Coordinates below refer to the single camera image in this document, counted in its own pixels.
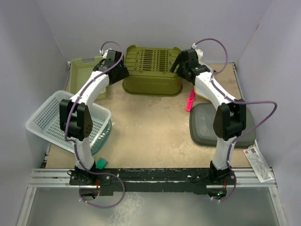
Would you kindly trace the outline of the olive green plastic tub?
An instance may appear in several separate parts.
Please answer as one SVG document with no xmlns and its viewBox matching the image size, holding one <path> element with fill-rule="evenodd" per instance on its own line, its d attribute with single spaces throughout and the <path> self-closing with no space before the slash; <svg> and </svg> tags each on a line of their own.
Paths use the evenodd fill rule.
<svg viewBox="0 0 301 226">
<path fill-rule="evenodd" d="M 123 80 L 125 92 L 134 95 L 174 97 L 182 91 L 182 78 L 170 69 L 181 50 L 129 46 L 125 66 L 130 74 Z"/>
</svg>

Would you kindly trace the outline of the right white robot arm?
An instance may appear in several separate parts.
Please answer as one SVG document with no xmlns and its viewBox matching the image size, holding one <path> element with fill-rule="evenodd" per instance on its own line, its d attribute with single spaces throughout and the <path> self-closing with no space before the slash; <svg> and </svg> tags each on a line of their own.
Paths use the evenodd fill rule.
<svg viewBox="0 0 301 226">
<path fill-rule="evenodd" d="M 246 128 L 246 106 L 242 99 L 236 100 L 216 81 L 214 70 L 201 61 L 202 54 L 197 48 L 181 51 L 170 72 L 202 91 L 216 110 L 213 129 L 217 144 L 208 177 L 212 183 L 220 184 L 232 176 L 230 160 L 237 139 Z"/>
</svg>

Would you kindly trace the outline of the light green plastic basket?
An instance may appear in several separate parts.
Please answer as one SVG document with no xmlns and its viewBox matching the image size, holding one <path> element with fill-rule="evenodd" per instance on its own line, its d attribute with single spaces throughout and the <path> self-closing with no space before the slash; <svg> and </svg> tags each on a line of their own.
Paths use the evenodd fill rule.
<svg viewBox="0 0 301 226">
<path fill-rule="evenodd" d="M 101 56 L 80 58 L 71 61 L 69 92 L 76 94 L 89 80 L 93 68 L 102 60 Z"/>
</svg>

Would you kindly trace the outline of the large grey plastic tub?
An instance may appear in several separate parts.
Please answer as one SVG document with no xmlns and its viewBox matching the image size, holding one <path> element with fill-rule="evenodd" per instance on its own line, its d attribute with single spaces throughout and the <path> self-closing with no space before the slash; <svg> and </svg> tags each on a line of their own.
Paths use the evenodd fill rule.
<svg viewBox="0 0 301 226">
<path fill-rule="evenodd" d="M 213 130 L 215 107 L 211 103 L 201 103 L 194 106 L 190 112 L 190 136 L 192 141 L 200 146 L 216 147 L 217 136 Z M 246 129 L 242 135 L 255 126 L 251 111 L 246 109 Z M 256 139 L 255 130 L 240 138 L 235 148 L 246 149 L 252 146 Z"/>
</svg>

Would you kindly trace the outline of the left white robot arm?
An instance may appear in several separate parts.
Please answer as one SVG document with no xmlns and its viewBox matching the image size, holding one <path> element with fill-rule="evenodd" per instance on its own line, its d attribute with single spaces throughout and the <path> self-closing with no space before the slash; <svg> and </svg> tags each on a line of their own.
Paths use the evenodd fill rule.
<svg viewBox="0 0 301 226">
<path fill-rule="evenodd" d="M 60 129 L 64 131 L 65 140 L 73 143 L 76 168 L 83 170 L 80 179 L 87 185 L 93 184 L 97 178 L 97 173 L 91 170 L 95 167 L 95 160 L 89 144 L 93 128 L 90 109 L 101 91 L 128 76 L 123 52 L 108 49 L 83 87 L 59 104 Z"/>
</svg>

